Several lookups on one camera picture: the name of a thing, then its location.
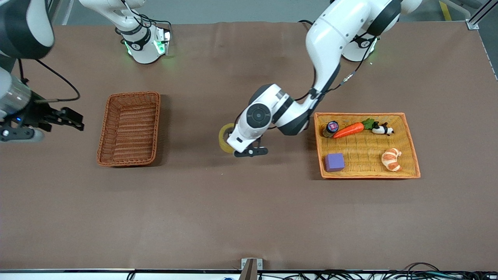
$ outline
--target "toy carrot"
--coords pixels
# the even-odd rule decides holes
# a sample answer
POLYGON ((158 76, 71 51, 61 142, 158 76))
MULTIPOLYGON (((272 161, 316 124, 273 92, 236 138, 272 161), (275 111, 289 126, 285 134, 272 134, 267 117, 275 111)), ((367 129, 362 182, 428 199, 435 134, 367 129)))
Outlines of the toy carrot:
POLYGON ((348 135, 351 135, 351 134, 356 134, 358 132, 361 132, 363 130, 371 130, 374 126, 374 120, 373 119, 366 119, 364 121, 362 121, 361 123, 355 123, 355 124, 352 124, 348 127, 345 127, 341 130, 339 130, 338 132, 336 132, 334 134, 334 136, 332 136, 332 138, 336 139, 336 138, 341 138, 341 137, 344 137, 344 136, 348 136, 348 135))

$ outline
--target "yellow tape roll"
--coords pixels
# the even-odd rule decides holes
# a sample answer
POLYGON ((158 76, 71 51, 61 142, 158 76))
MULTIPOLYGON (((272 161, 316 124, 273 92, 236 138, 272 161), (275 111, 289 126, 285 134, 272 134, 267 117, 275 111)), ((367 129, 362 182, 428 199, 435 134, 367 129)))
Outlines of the yellow tape roll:
POLYGON ((224 136, 225 132, 229 129, 233 129, 235 127, 235 124, 226 124, 220 129, 220 133, 218 133, 218 144, 220 145, 220 148, 227 153, 234 153, 234 148, 232 146, 228 145, 228 143, 225 141, 224 136))

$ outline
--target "purple cube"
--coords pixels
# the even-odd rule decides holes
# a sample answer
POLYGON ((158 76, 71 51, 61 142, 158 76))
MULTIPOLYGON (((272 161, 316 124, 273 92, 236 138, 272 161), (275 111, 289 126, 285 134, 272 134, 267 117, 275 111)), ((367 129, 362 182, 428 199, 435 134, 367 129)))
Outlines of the purple cube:
POLYGON ((325 170, 337 172, 344 169, 344 157, 342 153, 330 153, 325 156, 325 170))

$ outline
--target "toy croissant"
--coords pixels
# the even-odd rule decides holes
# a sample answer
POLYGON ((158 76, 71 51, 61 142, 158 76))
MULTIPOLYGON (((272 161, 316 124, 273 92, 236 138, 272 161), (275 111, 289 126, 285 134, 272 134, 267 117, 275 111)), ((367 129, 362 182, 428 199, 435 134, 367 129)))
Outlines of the toy croissant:
POLYGON ((382 154, 382 163, 389 171, 400 171, 402 168, 398 163, 401 152, 396 148, 390 148, 382 154))

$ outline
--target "brown tablecloth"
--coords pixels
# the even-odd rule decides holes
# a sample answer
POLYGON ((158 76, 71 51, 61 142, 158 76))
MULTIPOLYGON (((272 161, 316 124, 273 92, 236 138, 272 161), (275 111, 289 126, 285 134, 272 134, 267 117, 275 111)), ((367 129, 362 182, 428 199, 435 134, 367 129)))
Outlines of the brown tablecloth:
MULTIPOLYGON (((313 126, 268 131, 270 152, 218 147, 253 92, 299 97, 313 68, 299 23, 174 26, 170 57, 135 63, 110 26, 55 27, 44 61, 81 91, 85 131, 0 145, 1 268, 214 268, 260 257, 267 269, 496 270, 498 84, 463 22, 397 24, 318 112, 405 112, 421 179, 322 180, 313 126), (110 94, 162 94, 153 166, 96 163, 110 94)), ((343 62, 340 82, 356 64, 343 62)), ((46 98, 71 89, 35 62, 46 98)))

